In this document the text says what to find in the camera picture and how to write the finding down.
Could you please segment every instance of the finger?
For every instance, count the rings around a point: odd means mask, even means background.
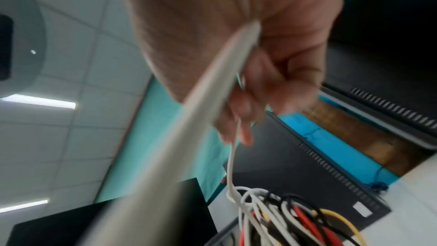
[[[325,76],[326,43],[288,61],[287,81],[269,88],[268,103],[275,113],[301,111],[317,99]]]
[[[252,145],[254,143],[250,122],[241,122],[238,137],[244,145]]]
[[[268,100],[268,87],[285,81],[263,48],[251,53],[243,69],[243,76],[246,80],[245,90],[251,92],[264,107]]]
[[[224,144],[232,143],[235,137],[237,123],[228,105],[224,106],[214,123],[214,127],[217,129],[219,137]]]
[[[265,105],[263,106],[251,93],[244,92],[240,87],[232,90],[228,105],[232,112],[243,121],[258,121],[264,116]]]

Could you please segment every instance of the ceiling light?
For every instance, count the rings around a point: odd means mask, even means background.
[[[2,98],[3,101],[7,102],[16,102],[16,103],[24,103],[24,104],[32,104],[32,105],[41,105],[41,106],[49,106],[49,107],[58,107],[58,108],[67,108],[67,109],[75,109],[76,103],[61,101],[55,99],[48,98],[40,98],[34,96],[27,96],[21,94],[13,94],[11,96]]]
[[[30,203],[21,204],[21,205],[12,205],[10,207],[0,208],[0,213],[4,213],[4,212],[8,212],[8,211],[13,211],[13,210],[21,210],[21,209],[25,209],[25,208],[34,207],[34,206],[37,206],[37,205],[44,205],[44,204],[47,204],[48,202],[49,202],[49,200],[46,199],[46,200],[30,202]]]

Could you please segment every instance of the white label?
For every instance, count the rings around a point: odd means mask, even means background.
[[[353,205],[354,209],[358,211],[363,217],[369,217],[373,214],[373,212],[370,211],[363,203],[356,202],[355,205]]]

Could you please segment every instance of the ceiling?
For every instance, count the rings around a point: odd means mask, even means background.
[[[0,246],[14,224],[91,204],[152,77],[122,0],[37,0],[46,60],[19,94],[76,109],[0,101]]]

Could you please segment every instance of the skin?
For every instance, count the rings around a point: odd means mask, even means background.
[[[235,136],[252,144],[250,122],[266,105],[277,114],[315,101],[325,75],[326,44],[343,0],[125,0],[146,61],[178,102],[194,87],[226,40],[259,19],[259,47],[243,69],[246,87],[235,87],[214,126],[223,142]]]

